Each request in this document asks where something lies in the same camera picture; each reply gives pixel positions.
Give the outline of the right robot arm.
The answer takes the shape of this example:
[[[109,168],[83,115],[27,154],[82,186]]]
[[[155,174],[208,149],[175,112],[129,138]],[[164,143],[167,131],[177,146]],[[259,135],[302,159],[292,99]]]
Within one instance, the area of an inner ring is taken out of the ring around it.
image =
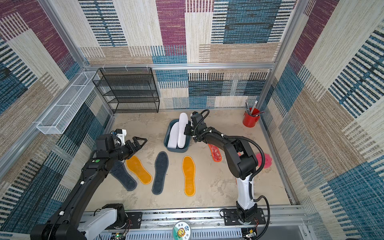
[[[225,153],[228,168],[236,178],[238,199],[237,215],[241,224],[250,223],[257,213],[257,201],[254,197],[254,177],[265,166],[265,154],[253,140],[243,136],[229,136],[213,127],[208,127],[205,118],[210,110],[193,112],[191,123],[185,126],[184,133],[193,137],[195,142],[216,146]]]

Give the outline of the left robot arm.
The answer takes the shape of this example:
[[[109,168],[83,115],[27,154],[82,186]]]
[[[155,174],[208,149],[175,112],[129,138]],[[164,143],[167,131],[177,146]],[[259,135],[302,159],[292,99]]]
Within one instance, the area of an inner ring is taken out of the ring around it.
[[[44,225],[36,225],[31,233],[32,240],[85,240],[78,230],[81,217],[93,194],[109,174],[114,164],[127,160],[138,152],[147,139],[133,137],[122,144],[112,134],[101,135],[96,140],[95,157],[90,158],[81,171],[81,176],[62,206]]]

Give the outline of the large white mesh insole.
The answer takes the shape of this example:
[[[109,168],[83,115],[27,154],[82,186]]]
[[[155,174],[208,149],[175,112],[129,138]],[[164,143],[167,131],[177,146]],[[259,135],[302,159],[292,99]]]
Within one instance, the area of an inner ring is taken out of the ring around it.
[[[179,122],[175,122],[173,126],[171,127],[170,133],[169,133],[169,140],[167,143],[167,148],[169,149],[177,149],[179,147]]]

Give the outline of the orange fleece insole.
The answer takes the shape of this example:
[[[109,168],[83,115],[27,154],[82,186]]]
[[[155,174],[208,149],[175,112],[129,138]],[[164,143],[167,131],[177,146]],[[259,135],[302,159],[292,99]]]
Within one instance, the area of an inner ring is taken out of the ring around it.
[[[182,170],[185,178],[184,192],[188,197],[192,197],[196,193],[196,186],[195,186],[196,166],[195,166],[195,162],[190,156],[185,156],[183,158]]]
[[[148,185],[152,182],[153,178],[151,174],[144,168],[141,160],[138,157],[133,156],[126,160],[126,166],[138,177],[142,184]]]

